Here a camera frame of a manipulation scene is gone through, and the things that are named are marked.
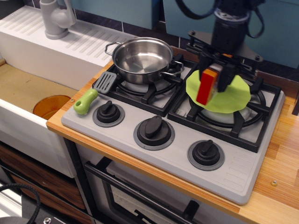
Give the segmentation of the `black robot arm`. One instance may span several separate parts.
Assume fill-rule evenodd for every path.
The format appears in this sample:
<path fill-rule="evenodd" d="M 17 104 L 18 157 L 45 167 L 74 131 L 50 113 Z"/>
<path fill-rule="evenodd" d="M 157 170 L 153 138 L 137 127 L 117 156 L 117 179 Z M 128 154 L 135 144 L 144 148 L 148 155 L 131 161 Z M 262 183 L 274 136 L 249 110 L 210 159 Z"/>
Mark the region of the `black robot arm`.
<path fill-rule="evenodd" d="M 205 14 L 192 12 L 181 0 L 177 5 L 187 17 L 200 20 L 215 16 L 211 35 L 192 30 L 187 51 L 199 57 L 199 70 L 216 63 L 222 67 L 217 91 L 223 92 L 240 71 L 254 75 L 256 65 L 263 59 L 244 43 L 245 37 L 258 38 L 264 32 L 264 20 L 258 9 L 263 0 L 216 0 Z"/>

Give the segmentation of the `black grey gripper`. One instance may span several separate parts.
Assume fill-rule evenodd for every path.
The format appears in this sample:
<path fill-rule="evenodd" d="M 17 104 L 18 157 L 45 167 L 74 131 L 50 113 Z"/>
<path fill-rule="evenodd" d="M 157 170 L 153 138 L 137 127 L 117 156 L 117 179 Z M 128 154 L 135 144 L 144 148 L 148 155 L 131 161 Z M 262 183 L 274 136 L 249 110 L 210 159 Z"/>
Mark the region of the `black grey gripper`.
<path fill-rule="evenodd" d="M 232 55 L 241 63 L 248 62 L 255 68 L 263 58 L 250 49 L 245 43 L 245 37 L 250 36 L 248 17 L 220 17 L 215 20 L 211 34 L 192 30 L 188 33 L 190 40 L 187 51 L 199 56 L 199 79 L 203 71 L 220 54 Z M 224 92 L 235 77 L 235 65 L 228 63 L 222 67 L 218 79 L 218 92 Z"/>

